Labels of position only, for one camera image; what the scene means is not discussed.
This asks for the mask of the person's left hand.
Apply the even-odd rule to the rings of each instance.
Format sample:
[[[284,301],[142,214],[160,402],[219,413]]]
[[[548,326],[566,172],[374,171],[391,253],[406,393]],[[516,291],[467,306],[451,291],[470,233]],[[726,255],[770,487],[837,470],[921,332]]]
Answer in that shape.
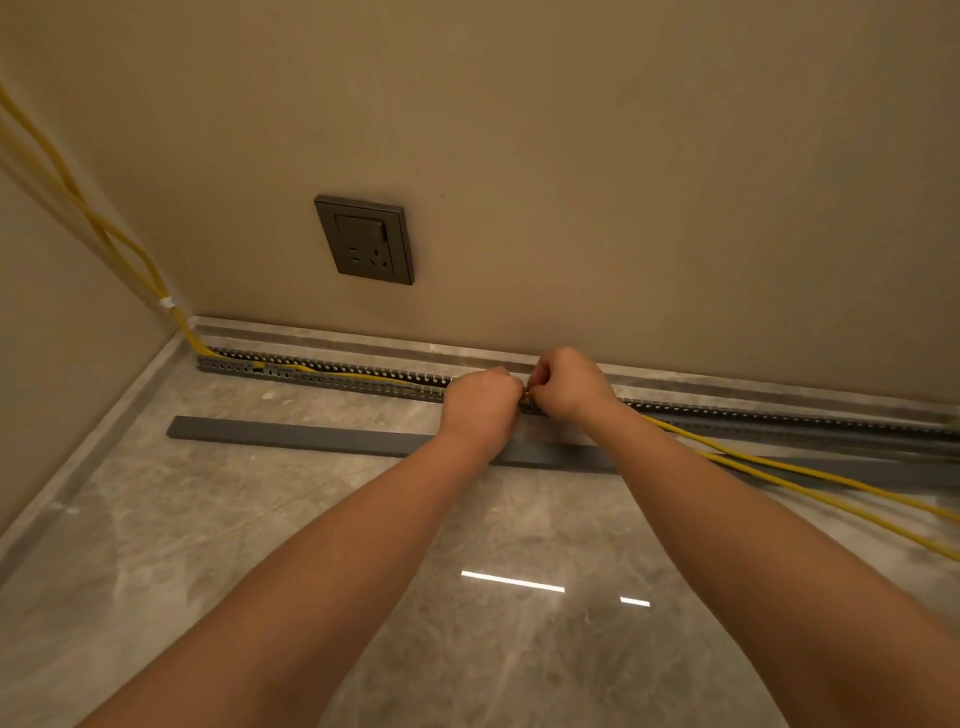
[[[491,407],[491,370],[454,379],[443,396],[438,437],[463,445],[473,456],[492,462],[511,439],[520,406],[512,415]]]

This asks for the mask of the person's right hand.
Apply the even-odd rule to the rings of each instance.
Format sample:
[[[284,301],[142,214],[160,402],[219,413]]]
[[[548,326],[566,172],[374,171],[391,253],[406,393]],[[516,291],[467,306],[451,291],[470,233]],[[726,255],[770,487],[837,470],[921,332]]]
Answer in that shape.
[[[549,416],[590,433],[622,409],[622,401],[593,359],[570,346],[545,355],[558,355],[558,413]]]

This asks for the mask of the person's right forearm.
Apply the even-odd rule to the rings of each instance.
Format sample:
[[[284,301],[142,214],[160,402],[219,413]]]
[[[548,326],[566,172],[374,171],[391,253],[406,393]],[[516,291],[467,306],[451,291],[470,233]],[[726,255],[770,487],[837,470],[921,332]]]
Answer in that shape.
[[[567,416],[790,728],[960,728],[960,637],[915,597],[615,398]]]

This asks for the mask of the person's left forearm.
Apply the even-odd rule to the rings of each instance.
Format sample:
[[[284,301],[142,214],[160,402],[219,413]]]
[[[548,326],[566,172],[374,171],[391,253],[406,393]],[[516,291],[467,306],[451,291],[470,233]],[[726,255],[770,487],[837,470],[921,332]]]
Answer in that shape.
[[[316,724],[507,439],[442,427],[282,542],[77,728]]]

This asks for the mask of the grey marble baseboard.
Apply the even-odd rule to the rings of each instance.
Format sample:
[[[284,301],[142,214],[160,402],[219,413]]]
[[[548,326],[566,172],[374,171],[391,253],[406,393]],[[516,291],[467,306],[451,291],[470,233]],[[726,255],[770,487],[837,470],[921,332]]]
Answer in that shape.
[[[530,374],[535,355],[500,350],[431,344],[405,339],[342,333],[290,325],[192,316],[189,324],[203,337],[244,344],[296,347],[312,353],[348,353],[363,358],[390,358],[460,369],[504,366],[513,373]],[[869,419],[888,419],[960,431],[960,404],[858,394],[816,387],[719,377],[672,370],[603,364],[601,369],[615,385],[748,403],[768,408],[803,408]]]
[[[0,534],[0,590],[45,533],[66,514],[77,494],[169,378],[189,357],[186,341],[171,339],[84,437],[35,497]]]

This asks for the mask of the dark grey wall socket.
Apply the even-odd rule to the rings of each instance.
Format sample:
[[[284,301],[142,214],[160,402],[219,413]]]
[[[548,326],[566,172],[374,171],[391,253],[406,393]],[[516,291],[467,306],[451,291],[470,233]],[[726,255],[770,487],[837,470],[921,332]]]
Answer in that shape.
[[[316,196],[314,206],[340,274],[414,285],[414,260],[402,206],[330,195]]]

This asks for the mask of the grey duct cover strip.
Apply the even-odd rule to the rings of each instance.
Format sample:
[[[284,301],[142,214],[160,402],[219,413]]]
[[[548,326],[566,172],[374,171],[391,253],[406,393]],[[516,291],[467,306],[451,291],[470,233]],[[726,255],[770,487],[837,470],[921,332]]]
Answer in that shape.
[[[175,416],[166,435],[177,440],[393,458],[411,455],[429,440],[424,434],[191,416]],[[960,464],[808,457],[774,457],[774,462],[858,480],[899,494],[960,497]],[[594,475],[617,471],[599,447],[572,443],[510,441],[492,463]]]

